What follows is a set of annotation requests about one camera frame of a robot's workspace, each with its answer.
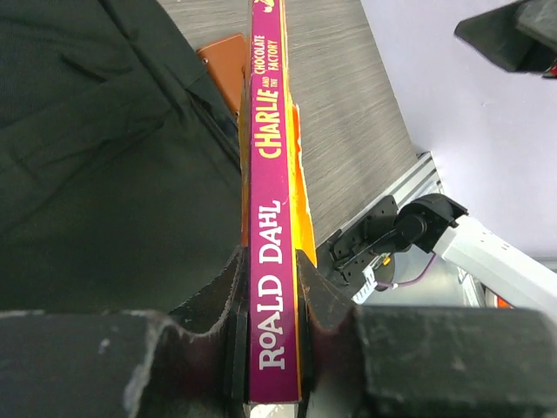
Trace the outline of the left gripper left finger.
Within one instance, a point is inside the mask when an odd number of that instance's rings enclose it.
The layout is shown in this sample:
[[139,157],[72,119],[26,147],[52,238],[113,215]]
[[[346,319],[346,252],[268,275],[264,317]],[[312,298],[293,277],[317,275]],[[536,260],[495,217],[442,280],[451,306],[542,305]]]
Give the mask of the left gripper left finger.
[[241,417],[232,334],[245,287],[238,249],[172,313],[8,311],[1,315],[4,417]]

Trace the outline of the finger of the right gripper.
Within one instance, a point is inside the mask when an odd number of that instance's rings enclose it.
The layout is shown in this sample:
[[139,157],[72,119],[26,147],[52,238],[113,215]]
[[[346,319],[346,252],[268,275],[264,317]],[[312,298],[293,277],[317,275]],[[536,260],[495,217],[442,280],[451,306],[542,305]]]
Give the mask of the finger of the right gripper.
[[556,77],[556,0],[516,1],[469,17],[454,35],[504,71]]

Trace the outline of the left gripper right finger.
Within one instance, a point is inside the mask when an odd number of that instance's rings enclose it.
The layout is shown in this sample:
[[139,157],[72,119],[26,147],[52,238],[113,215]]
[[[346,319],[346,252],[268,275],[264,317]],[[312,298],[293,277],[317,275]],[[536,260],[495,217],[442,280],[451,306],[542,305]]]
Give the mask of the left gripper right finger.
[[553,417],[556,327],[527,309],[359,306],[304,253],[308,417]]

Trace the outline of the orange paperback book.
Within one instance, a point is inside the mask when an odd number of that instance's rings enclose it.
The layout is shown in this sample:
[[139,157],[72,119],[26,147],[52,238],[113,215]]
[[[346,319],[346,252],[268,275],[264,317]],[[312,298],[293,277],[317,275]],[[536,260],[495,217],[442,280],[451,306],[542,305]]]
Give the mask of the orange paperback book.
[[248,252],[248,401],[302,399],[297,251],[317,261],[290,90],[285,2],[251,1],[239,117],[242,243]]

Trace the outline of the black student backpack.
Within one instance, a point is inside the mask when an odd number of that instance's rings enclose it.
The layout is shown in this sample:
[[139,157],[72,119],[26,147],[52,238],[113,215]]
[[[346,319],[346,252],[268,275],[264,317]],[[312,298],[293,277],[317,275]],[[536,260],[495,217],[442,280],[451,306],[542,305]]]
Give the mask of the black student backpack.
[[236,125],[156,1],[1,4],[1,308],[171,311],[240,241]]

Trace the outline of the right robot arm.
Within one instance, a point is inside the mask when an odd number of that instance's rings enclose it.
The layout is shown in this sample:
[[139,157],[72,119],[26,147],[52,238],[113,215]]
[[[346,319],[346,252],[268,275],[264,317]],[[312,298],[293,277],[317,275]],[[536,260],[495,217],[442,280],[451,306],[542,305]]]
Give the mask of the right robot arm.
[[[556,3],[515,1],[459,22],[454,34],[508,72],[540,72],[556,55]],[[453,263],[513,307],[556,317],[556,274],[487,230],[442,194],[405,205],[393,223],[391,252],[417,246]]]

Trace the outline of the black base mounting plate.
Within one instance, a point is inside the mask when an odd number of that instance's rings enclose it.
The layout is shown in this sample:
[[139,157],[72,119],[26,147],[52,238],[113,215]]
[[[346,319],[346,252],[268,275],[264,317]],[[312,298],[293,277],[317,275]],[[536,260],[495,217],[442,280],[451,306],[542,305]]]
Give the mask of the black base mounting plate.
[[372,262],[373,245],[393,229],[397,212],[394,197],[386,195],[331,242],[332,269],[346,284],[355,285],[357,276]]

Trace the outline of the brown leather wallet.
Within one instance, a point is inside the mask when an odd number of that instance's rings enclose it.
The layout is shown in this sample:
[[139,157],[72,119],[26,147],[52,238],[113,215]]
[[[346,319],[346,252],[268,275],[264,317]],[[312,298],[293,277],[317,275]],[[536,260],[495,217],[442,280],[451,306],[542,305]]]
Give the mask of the brown leather wallet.
[[246,41],[242,33],[220,38],[197,49],[198,57],[236,118],[240,113],[245,86],[246,52]]

